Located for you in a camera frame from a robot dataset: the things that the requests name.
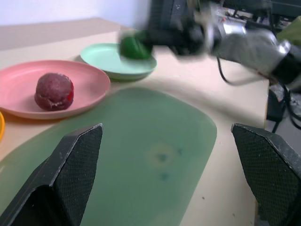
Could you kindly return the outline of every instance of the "pink plate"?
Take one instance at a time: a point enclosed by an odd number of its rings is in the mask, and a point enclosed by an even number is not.
[[[74,85],[74,101],[62,111],[46,112],[35,103],[38,79],[49,72],[68,76]],[[97,105],[110,89],[105,72],[84,63],[44,60],[14,65],[0,71],[0,109],[27,119],[60,119]]]

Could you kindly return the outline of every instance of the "green object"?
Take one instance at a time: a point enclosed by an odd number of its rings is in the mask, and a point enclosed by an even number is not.
[[[288,40],[291,44],[301,46],[301,16],[297,17],[287,28],[277,34],[279,41]]]
[[[146,60],[129,60],[119,54],[119,44],[95,44],[86,47],[80,54],[88,64],[97,67],[113,79],[140,79],[153,72],[157,61],[151,57]]]
[[[121,39],[120,54],[134,60],[146,60],[151,58],[153,46],[145,46],[139,40],[143,39],[144,33],[127,35]]]
[[[97,172],[81,226],[179,225],[216,126],[190,105],[148,89],[119,91],[12,152],[0,163],[0,214],[65,134],[100,122]]]

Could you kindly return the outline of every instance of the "red fruit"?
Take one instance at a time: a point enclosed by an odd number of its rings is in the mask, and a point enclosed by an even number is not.
[[[65,110],[73,103],[74,87],[64,74],[47,73],[40,77],[34,100],[46,111]]]

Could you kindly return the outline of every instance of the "white wall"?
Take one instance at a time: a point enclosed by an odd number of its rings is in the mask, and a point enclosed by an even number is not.
[[[124,26],[140,27],[147,23],[151,0],[99,0],[100,17]]]
[[[92,18],[99,16],[101,1],[110,0],[0,0],[0,25]]]

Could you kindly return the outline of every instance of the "table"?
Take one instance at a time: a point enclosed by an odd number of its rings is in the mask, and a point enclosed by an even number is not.
[[[16,63],[63,59],[80,61],[87,45],[117,42],[117,32],[65,40],[33,47],[0,51],[0,68]],[[138,82],[113,83],[111,93],[128,87],[145,87],[168,93],[203,111],[217,126],[217,139],[206,168],[182,219],[182,226],[253,225],[255,198],[246,182],[231,125],[235,122],[263,127],[268,81],[242,66],[222,61],[231,81],[253,79],[249,85],[232,87],[220,77],[217,62],[207,56],[179,62],[170,52],[156,51],[158,67]],[[58,121],[31,121],[4,114],[6,132],[0,143],[0,161],[16,147],[52,127]]]

